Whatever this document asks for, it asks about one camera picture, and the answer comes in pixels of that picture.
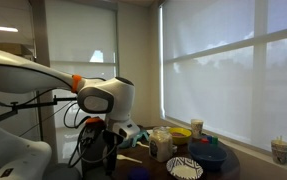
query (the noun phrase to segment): plastic container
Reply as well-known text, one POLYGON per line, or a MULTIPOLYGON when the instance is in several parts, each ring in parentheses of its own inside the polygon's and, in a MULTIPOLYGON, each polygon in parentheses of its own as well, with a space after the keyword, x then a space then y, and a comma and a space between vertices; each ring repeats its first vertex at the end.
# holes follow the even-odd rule
POLYGON ((149 137, 149 154, 158 162, 165 162, 173 156, 172 135, 165 127, 153 128, 149 137))

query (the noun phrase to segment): dark round table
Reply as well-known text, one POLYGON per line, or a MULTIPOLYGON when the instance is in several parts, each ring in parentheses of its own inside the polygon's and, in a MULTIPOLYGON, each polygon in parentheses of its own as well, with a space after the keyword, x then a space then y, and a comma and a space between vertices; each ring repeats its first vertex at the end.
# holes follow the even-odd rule
MULTIPOLYGON (((143 144, 148 145, 146 140, 142 140, 143 144)), ((221 170, 217 172, 204 171, 199 179, 220 179, 220 180, 238 180, 240 179, 240 163, 234 152, 226 145, 218 142, 218 146, 222 147, 227 152, 227 159, 221 166, 221 170)), ((115 171, 112 179, 126 180, 131 169, 134 167, 144 167, 149 171, 150 179, 171 180, 175 179, 166 169, 166 162, 160 163, 149 156, 149 149, 137 145, 127 149, 119 149, 118 154, 128 156, 142 161, 142 164, 128 160, 117 160, 115 171)), ((191 158, 188 152, 188 145, 178 146, 177 152, 173 157, 191 158)))

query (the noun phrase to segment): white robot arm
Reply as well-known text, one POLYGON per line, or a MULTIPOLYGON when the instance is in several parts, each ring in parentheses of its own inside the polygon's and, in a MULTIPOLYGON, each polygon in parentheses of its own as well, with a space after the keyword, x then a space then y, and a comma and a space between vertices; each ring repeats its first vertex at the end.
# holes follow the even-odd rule
MULTIPOLYGON (((139 133, 139 127, 130 118, 134 97, 134 85, 130 81, 120 77, 107 81, 99 78, 85 79, 79 75, 56 71, 22 57, 0 51, 0 91, 20 94, 52 88, 65 89, 76 93, 79 107, 87 113, 105 113, 105 123, 108 131, 114 132, 124 139, 133 138, 139 133)), ((13 140, 16 143, 32 147, 31 142, 9 136, 0 130, 1 143, 3 140, 9 140, 9 137, 10 141, 13 140)), ((5 152, 11 156, 8 151, 14 153, 16 150, 0 149, 0 153, 5 152)), ((22 148, 22 153, 25 151, 31 151, 31 149, 22 148)), ((50 156, 48 155, 50 151, 46 145, 44 145, 44 151, 46 152, 46 155, 44 155, 46 160, 39 162, 40 165, 47 163, 50 156)))

